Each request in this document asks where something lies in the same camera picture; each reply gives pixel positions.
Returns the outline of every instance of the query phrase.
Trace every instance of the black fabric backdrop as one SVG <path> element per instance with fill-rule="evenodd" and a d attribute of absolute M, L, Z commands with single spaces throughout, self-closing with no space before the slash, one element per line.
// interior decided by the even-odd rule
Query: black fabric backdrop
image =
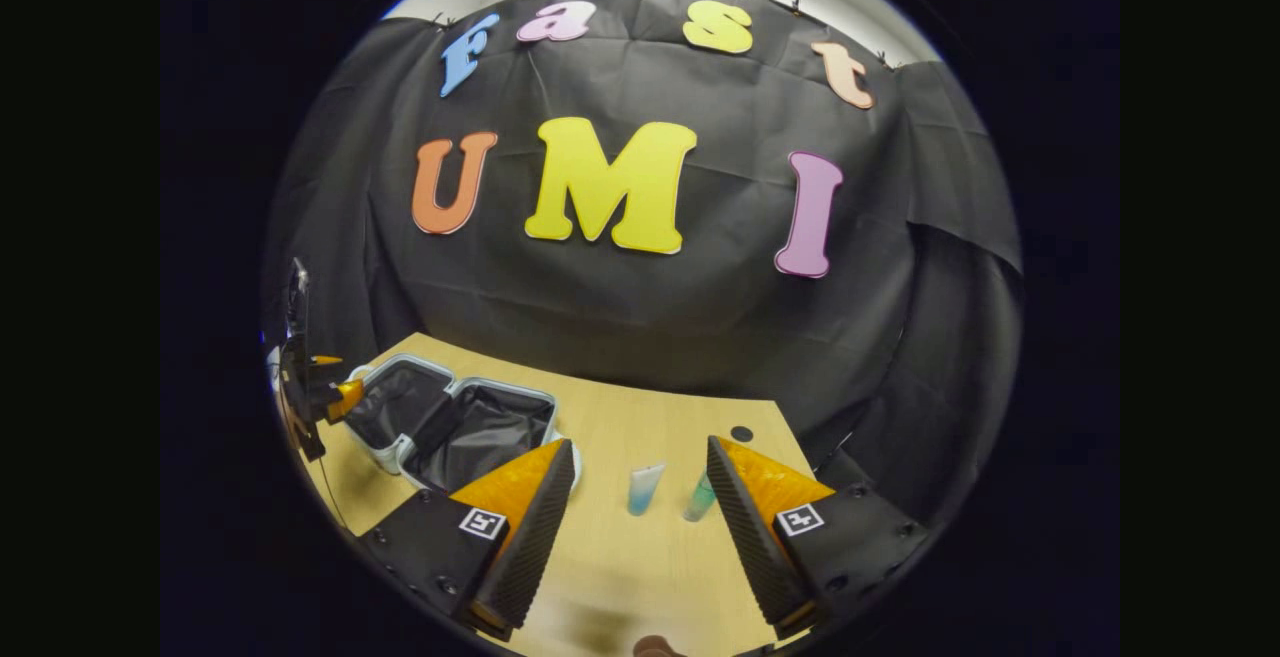
<path fill-rule="evenodd" d="M 384 20 L 339 65 L 278 193 L 268 337 L 278 339 L 279 292 L 301 256 L 316 352 L 366 361 L 420 330 L 589 379 L 774 400 L 819 479 L 869 478 L 925 524 L 948 520 L 1005 411 L 1021 266 L 995 147 L 946 65 L 887 69 L 769 0 L 718 0 L 753 18 L 745 55 L 685 41 L 698 0 L 586 0 L 598 12 L 585 37 L 517 42 L 556 1 L 567 0 L 507 0 L 448 29 Z M 442 100 L 443 47 L 490 13 L 500 22 L 476 72 Z M 872 110 L 832 92 L 815 41 L 867 67 Z M 545 155 L 536 131 L 562 117 L 589 119 L 609 160 L 649 120 L 698 134 L 680 177 L 680 254 L 623 250 L 608 229 L 595 243 L 576 227 L 564 242 L 525 234 Z M 457 142 L 481 131 L 499 142 L 470 222 L 422 233 L 410 211 L 417 147 L 454 142 L 438 196 L 448 204 Z M 792 151 L 844 173 L 831 272 L 818 280 L 773 266 L 792 215 Z"/>

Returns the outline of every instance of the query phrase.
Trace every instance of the pink letter i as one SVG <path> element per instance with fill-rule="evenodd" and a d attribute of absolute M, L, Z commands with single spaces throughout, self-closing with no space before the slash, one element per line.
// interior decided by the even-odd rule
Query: pink letter i
<path fill-rule="evenodd" d="M 786 274 L 819 278 L 831 269 L 823 254 L 831 196 L 845 175 L 831 161 L 809 152 L 791 152 L 787 161 L 796 172 L 796 206 L 787 246 L 773 256 L 773 266 Z"/>

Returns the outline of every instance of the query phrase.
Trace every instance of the wooden table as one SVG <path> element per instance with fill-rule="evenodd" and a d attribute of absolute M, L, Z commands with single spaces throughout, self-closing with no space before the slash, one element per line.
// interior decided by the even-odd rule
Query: wooden table
<path fill-rule="evenodd" d="M 774 642 L 719 506 L 698 523 L 681 517 L 707 466 L 709 434 L 728 437 L 733 426 L 746 426 L 754 433 L 751 448 L 808 474 L 773 402 L 616 387 L 494 360 L 425 334 L 412 334 L 371 365 L 401 352 L 448 366 L 460 379 L 486 377 L 556 396 L 558 430 L 581 451 L 582 475 L 538 597 L 509 649 L 630 656 L 636 639 L 660 634 L 677 652 L 707 657 Z M 415 492 L 402 476 L 381 471 L 346 426 L 321 421 L 319 429 L 328 455 L 307 470 L 353 533 L 364 534 Z M 657 462 L 667 464 L 657 494 L 643 516 L 631 516 L 628 473 Z"/>

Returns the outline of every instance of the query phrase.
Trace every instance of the plastic tube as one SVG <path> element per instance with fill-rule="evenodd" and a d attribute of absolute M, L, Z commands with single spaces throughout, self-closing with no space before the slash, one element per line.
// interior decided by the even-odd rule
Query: plastic tube
<path fill-rule="evenodd" d="M 631 489 L 627 491 L 627 512 L 640 516 L 649 508 L 649 501 L 658 489 L 658 480 L 662 479 L 667 464 L 662 462 L 652 467 L 631 470 Z"/>
<path fill-rule="evenodd" d="M 698 480 L 698 485 L 694 487 L 694 494 L 689 498 L 689 506 L 685 507 L 685 519 L 691 523 L 703 519 L 703 515 L 714 503 L 716 491 L 712 489 L 712 483 L 707 479 L 707 470 L 703 470 L 703 478 Z"/>

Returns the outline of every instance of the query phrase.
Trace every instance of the yellow letter m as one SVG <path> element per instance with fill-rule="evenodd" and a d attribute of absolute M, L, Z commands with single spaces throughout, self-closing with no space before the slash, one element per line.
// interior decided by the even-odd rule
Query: yellow letter m
<path fill-rule="evenodd" d="M 664 255 L 680 251 L 676 191 L 685 154 L 698 145 L 694 131 L 650 120 L 636 129 L 612 165 L 595 138 L 595 128 L 582 118 L 545 120 L 538 136 L 547 142 L 547 161 L 538 210 L 525 220 L 525 233 L 539 239 L 567 239 L 573 232 L 573 223 L 564 216 L 568 195 L 582 236 L 595 242 L 626 197 L 613 242 Z"/>

